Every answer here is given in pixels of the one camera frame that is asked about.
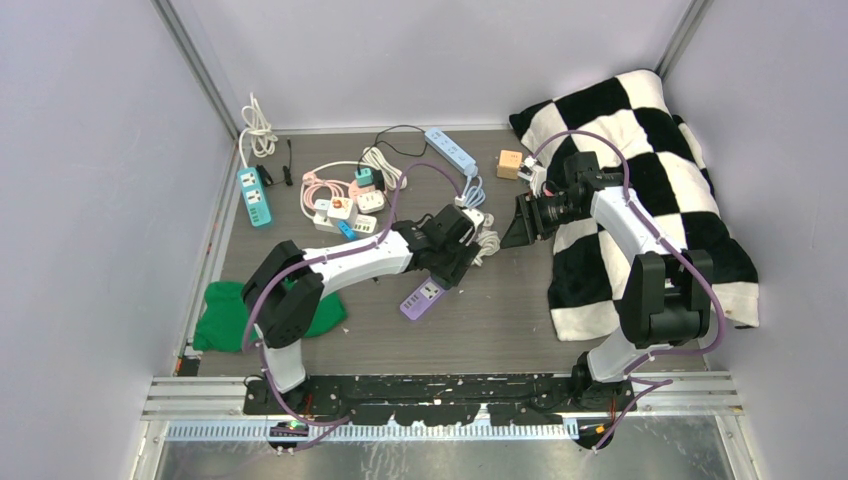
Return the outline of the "orange cube adapter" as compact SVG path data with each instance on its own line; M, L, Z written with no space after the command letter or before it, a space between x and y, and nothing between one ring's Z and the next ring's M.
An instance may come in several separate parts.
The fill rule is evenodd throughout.
M517 180L524 156L521 152L501 150L496 165L496 177L507 180Z

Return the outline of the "light blue power strip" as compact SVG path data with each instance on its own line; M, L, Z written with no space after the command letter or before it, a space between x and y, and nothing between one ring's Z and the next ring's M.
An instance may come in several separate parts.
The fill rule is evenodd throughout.
M453 139L439 128L431 128L424 133L425 141L451 165L466 177L476 177L479 173L475 159L461 148Z

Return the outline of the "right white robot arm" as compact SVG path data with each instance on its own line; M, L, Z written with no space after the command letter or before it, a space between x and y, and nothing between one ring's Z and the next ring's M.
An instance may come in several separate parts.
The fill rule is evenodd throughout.
M605 173L593 152L572 156L565 182L552 193L542 187L515 198L502 248L550 238L558 227L590 216L624 254L630 266L623 295L615 303L619 326L602 344L583 353L571 372L571 397L596 410L621 388L630 373L657 355L707 334L713 262L703 250L673 244L640 203L629 173Z

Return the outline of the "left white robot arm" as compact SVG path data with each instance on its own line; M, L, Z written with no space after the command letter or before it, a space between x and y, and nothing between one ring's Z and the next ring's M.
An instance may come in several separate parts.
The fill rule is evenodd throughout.
M247 332L261 341L270 403L284 414L305 405L301 341L325 297L366 280L423 270L429 278L412 295L419 312L463 279L481 250L476 238L485 221L477 209L448 205L435 216L397 221L334 247L300 249L291 240L276 245L242 290Z

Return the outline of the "purple socket adapter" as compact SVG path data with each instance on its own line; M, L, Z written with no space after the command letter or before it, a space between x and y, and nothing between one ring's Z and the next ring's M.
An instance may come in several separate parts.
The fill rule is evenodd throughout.
M419 285L399 306L410 321L419 320L445 294L446 289L432 277Z

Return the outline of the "teal power strip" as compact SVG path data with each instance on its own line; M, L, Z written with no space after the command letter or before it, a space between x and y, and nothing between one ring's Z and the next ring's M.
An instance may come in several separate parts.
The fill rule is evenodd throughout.
M272 223L272 214L265 194L265 188L272 184L272 178L262 166L249 166L237 173L237 184L251 225L256 228Z

